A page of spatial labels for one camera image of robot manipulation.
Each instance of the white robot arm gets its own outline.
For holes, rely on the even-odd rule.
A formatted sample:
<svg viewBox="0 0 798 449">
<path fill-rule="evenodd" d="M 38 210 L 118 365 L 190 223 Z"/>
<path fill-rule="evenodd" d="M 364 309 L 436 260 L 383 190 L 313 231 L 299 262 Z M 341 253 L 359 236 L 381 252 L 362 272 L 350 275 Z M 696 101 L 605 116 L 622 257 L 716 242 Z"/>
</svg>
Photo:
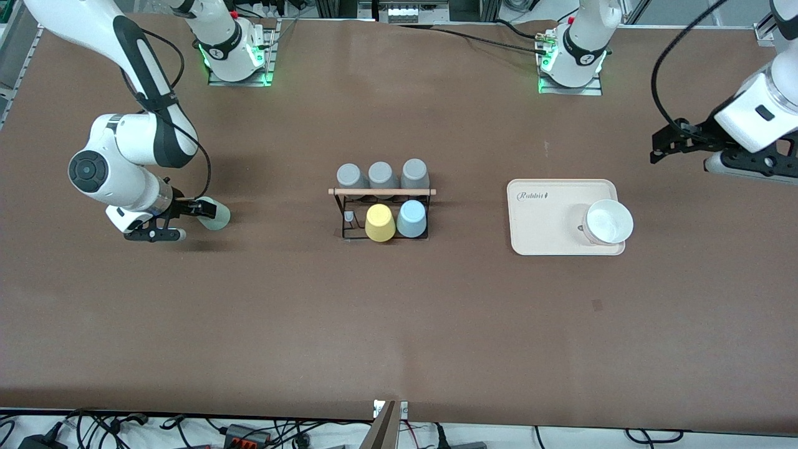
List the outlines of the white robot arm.
<svg viewBox="0 0 798 449">
<path fill-rule="evenodd" d="M 798 185 L 798 0 L 771 0 L 771 11 L 788 48 L 755 72 L 709 119 L 691 125 L 677 119 L 652 137 L 652 164 L 674 153 L 710 151 L 711 173 Z M 786 154 L 777 142 L 789 145 Z"/>
<path fill-rule="evenodd" d="M 146 111 L 94 121 L 89 141 L 69 163 L 75 188 L 107 204 L 106 215 L 129 240 L 182 240 L 184 232 L 168 227 L 180 214 L 203 223 L 229 219 L 229 211 L 217 214 L 227 208 L 208 198 L 180 200 L 179 190 L 142 166 L 183 167 L 194 157 L 197 140 L 141 28 L 113 0 L 26 0 L 26 5 L 47 30 L 118 64 Z M 164 228 L 156 218 L 166 220 Z"/>
<path fill-rule="evenodd" d="M 263 67 L 263 27 L 233 19 L 223 0 L 167 0 L 172 13 L 186 19 L 213 73 L 223 81 L 242 81 Z"/>
<path fill-rule="evenodd" d="M 541 71 L 558 84 L 582 87 L 601 70 L 606 46 L 621 24 L 618 0 L 579 0 L 573 23 L 560 23 L 553 31 L 555 42 Z"/>
</svg>

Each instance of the light blue cup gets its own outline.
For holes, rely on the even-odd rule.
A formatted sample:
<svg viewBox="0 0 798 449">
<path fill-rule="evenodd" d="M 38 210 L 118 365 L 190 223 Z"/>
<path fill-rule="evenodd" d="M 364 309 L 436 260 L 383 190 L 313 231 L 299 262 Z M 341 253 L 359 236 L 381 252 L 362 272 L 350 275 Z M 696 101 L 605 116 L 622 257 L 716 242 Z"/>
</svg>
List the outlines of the light blue cup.
<svg viewBox="0 0 798 449">
<path fill-rule="evenodd" d="M 369 188 L 369 180 L 367 180 L 363 173 L 360 172 L 360 169 L 355 164 L 344 164 L 338 168 L 338 173 L 336 173 L 336 177 L 338 178 L 338 185 L 341 186 L 342 189 L 368 189 Z M 362 195 L 349 195 L 349 198 L 353 200 L 357 200 L 358 198 L 363 197 Z"/>
<path fill-rule="evenodd" d="M 399 209 L 397 231 L 405 237 L 414 239 L 427 229 L 427 211 L 416 200 L 406 201 Z"/>
<path fill-rule="evenodd" d="M 374 162 L 369 167 L 369 183 L 372 189 L 399 189 L 399 179 L 393 174 L 388 162 Z M 387 200 L 392 196 L 377 195 L 377 198 Z"/>
<path fill-rule="evenodd" d="M 421 159 L 410 159 L 401 170 L 401 187 L 403 189 L 429 189 L 429 173 L 427 165 Z"/>
</svg>

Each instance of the brown table surface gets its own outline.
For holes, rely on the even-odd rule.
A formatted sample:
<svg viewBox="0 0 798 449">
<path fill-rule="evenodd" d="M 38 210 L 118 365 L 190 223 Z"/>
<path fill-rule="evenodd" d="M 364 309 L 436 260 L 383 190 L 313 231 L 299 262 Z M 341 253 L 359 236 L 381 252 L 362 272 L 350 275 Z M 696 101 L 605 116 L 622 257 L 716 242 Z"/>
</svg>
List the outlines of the brown table surface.
<svg viewBox="0 0 798 449">
<path fill-rule="evenodd" d="M 269 89 L 208 87 L 184 22 L 135 19 L 187 53 L 176 91 L 233 221 L 125 241 L 66 167 L 95 117 L 137 106 L 45 34 L 0 133 L 2 405 L 368 419 L 396 398 L 420 421 L 798 432 L 798 190 L 705 154 L 649 164 L 675 30 L 619 30 L 604 96 L 564 97 L 537 94 L 529 54 L 365 22 L 299 23 Z M 772 55 L 695 31 L 663 101 L 701 121 Z M 410 157 L 439 192 L 429 241 L 338 238 L 337 167 Z M 154 171 L 191 195 L 205 166 Z M 621 256 L 512 251 L 505 187 L 549 177 L 615 183 Z"/>
</svg>

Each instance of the black metal rack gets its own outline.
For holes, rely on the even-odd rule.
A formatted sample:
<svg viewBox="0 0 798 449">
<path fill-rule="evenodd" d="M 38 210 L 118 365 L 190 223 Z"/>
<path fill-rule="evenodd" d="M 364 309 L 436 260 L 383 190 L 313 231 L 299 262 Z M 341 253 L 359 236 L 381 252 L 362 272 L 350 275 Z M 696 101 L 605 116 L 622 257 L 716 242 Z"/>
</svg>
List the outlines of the black metal rack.
<svg viewBox="0 0 798 449">
<path fill-rule="evenodd" d="M 363 210 L 366 206 L 388 205 L 400 208 L 406 201 L 416 200 L 424 205 L 427 216 L 427 228 L 418 237 L 405 237 L 399 232 L 393 239 L 406 240 L 426 240 L 429 238 L 429 204 L 437 191 L 435 189 L 330 189 L 330 195 L 335 198 L 338 204 L 338 211 L 341 213 L 341 238 L 344 240 L 366 240 L 369 237 L 365 234 L 365 220 L 358 219 L 358 209 Z M 379 196 L 390 195 L 390 198 L 378 198 Z M 352 213 L 352 220 L 346 219 L 346 213 Z"/>
</svg>

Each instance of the beige tray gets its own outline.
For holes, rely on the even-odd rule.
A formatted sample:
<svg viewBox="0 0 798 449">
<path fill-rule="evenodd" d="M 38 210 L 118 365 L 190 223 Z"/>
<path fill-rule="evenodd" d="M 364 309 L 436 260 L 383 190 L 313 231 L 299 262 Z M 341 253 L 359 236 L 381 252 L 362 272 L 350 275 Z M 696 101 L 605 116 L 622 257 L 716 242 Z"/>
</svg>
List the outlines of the beige tray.
<svg viewBox="0 0 798 449">
<path fill-rule="evenodd" d="M 579 230 L 587 208 L 618 200 L 606 179 L 515 179 L 507 185 L 512 248 L 522 256 L 617 256 L 625 242 L 592 244 Z"/>
</svg>

